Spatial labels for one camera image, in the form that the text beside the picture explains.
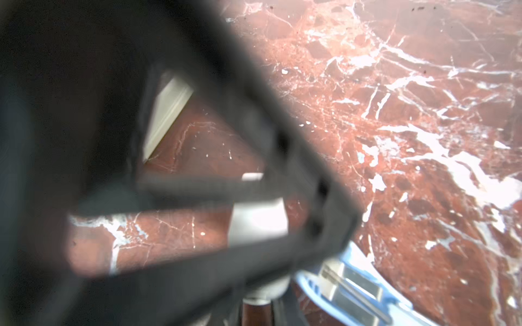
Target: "red marble floor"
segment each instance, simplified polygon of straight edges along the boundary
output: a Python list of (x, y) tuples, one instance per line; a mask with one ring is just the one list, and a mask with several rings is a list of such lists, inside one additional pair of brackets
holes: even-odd
[[(303, 136), (366, 208), (354, 241), (440, 324), (522, 324), (522, 2), (225, 1)], [(263, 162), (197, 96), (146, 163), (240, 178)], [(306, 207), (287, 201), (290, 226)], [(226, 247), (230, 209), (72, 218), (79, 273)], [(303, 295), (312, 325), (336, 324)]]

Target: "white object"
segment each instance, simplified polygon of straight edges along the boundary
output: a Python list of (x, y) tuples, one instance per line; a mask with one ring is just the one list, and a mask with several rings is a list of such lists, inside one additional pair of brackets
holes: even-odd
[(430, 250), (431, 248), (435, 247), (437, 245), (437, 242), (435, 241), (426, 241), (426, 245), (425, 245), (425, 248), (427, 250)]
[(510, 295), (509, 298), (507, 298), (507, 304), (510, 305), (512, 308), (517, 308), (517, 301), (515, 301), (515, 298)]
[(368, 181), (372, 184), (372, 190), (384, 191), (386, 189), (386, 185), (384, 184), (383, 177), (379, 173), (376, 173), (373, 179), (368, 179)]
[(402, 196), (400, 197), (399, 199), (399, 202), (403, 202), (405, 201), (406, 199), (408, 199), (408, 193), (405, 192), (404, 194), (402, 194)]
[[(243, 180), (260, 180), (262, 173), (245, 173)], [(232, 209), (228, 232), (229, 247), (247, 245), (288, 234), (288, 217), (282, 198), (256, 203), (237, 203)], [(290, 284), (290, 276), (270, 282), (252, 292), (243, 302), (254, 306), (268, 305), (281, 297)]]
[(160, 140), (165, 136), (181, 110), (192, 95), (192, 88), (181, 78), (173, 78), (158, 94), (152, 109), (149, 129), (143, 145), (143, 160), (146, 161)]
[(496, 140), (494, 143), (493, 143), (493, 146), (497, 147), (497, 148), (501, 148), (501, 149), (510, 149), (511, 147), (509, 146), (506, 146), (504, 144), (502, 144), (501, 142), (499, 142), (498, 140)]

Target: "metal part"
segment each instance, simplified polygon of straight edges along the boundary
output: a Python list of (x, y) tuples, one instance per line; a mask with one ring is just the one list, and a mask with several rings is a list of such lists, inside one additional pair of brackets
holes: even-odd
[(368, 308), (371, 312), (373, 312), (377, 317), (379, 317), (382, 321), (384, 321), (387, 325), (392, 323), (392, 319), (388, 314), (379, 310), (378, 307), (373, 305), (373, 303), (366, 298), (363, 294), (361, 294), (360, 290), (353, 286), (350, 282), (347, 282), (344, 278), (337, 275), (328, 265), (323, 265), (323, 270), (321, 272), (321, 276), (328, 279), (332, 283), (337, 286), (341, 286), (348, 293), (356, 298), (356, 300), (360, 301), (366, 308)]
[(353, 242), (317, 272), (300, 271), (296, 282), (310, 299), (348, 326), (437, 326), (413, 309), (377, 272)]

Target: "black plastic frame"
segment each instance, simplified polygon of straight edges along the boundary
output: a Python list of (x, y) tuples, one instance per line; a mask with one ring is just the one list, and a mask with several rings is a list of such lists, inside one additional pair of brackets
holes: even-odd
[[(0, 323), (186, 324), (209, 311), (230, 311), (249, 289), (346, 247), (359, 211), (210, 4), (3, 6)], [(166, 69), (204, 95), (267, 162), (262, 181), (166, 179), (141, 171)], [(73, 275), (63, 255), (71, 212), (176, 209), (292, 193), (310, 202), (310, 216), (284, 238), (95, 279)]]

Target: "white cylinder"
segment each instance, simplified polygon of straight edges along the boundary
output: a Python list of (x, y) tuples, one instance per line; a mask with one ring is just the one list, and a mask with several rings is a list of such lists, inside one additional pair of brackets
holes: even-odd
[[(245, 173), (243, 180), (261, 180), (262, 173)], [(288, 217), (282, 198), (256, 203), (237, 203), (232, 209), (228, 232), (229, 247), (247, 245), (288, 234)], [(249, 305), (268, 305), (281, 297), (290, 284), (290, 276), (270, 282), (243, 299)]]

